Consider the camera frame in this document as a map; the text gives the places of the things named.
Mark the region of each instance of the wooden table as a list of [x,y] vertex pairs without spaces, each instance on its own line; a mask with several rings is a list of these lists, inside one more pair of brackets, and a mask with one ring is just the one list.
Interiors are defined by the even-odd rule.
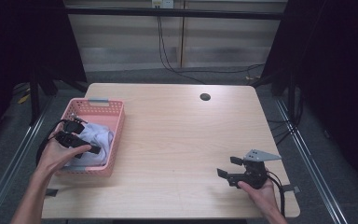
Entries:
[[[211,96],[200,99],[202,93]],[[260,213],[216,168],[252,148],[279,154],[255,89],[243,86],[100,84],[86,98],[124,101],[125,121],[111,177],[53,176],[56,197],[43,218],[250,218]],[[289,184],[282,161],[266,166]],[[275,190],[279,203],[279,193]],[[299,208],[285,193],[286,216]]]

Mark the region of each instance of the person's left hand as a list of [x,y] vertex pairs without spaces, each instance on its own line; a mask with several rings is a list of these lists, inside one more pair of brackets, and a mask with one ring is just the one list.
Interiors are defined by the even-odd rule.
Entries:
[[60,170],[75,155],[91,149],[91,145],[74,148],[63,147],[54,138],[56,133],[57,132],[53,132],[50,135],[50,140],[46,144],[42,156],[40,157],[40,161],[36,167],[36,170],[48,172],[49,175],[53,175],[56,171]]

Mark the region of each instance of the plastic basket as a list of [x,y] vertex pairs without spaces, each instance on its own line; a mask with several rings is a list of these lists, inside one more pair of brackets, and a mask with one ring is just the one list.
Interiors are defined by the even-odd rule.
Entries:
[[78,115],[87,122],[108,126],[114,137],[104,166],[65,166],[56,175],[110,176],[124,123],[124,103],[118,100],[74,98],[66,107],[62,119],[71,119],[72,114]]

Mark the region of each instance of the white cloth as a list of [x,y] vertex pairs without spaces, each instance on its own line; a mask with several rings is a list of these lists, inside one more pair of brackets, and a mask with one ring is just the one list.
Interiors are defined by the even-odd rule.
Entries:
[[109,155],[110,146],[113,140],[113,132],[107,126],[95,123],[88,123],[78,137],[91,145],[100,147],[99,154],[90,152],[83,153],[83,156],[71,159],[66,166],[103,166],[106,164]]

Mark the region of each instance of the beige wall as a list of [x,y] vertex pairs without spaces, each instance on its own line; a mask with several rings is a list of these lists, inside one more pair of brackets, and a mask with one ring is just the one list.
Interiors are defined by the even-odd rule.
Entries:
[[[151,7],[151,0],[65,0],[67,6]],[[174,1],[175,8],[234,11],[282,12],[282,1]],[[135,68],[162,67],[158,52],[156,17],[70,15],[83,63],[91,62],[85,54],[108,50],[120,54],[112,64],[132,64]],[[278,21],[161,18],[164,43],[173,66],[231,66],[263,63],[269,54]],[[133,54],[149,55],[142,57]],[[126,62],[123,56],[129,54]]]

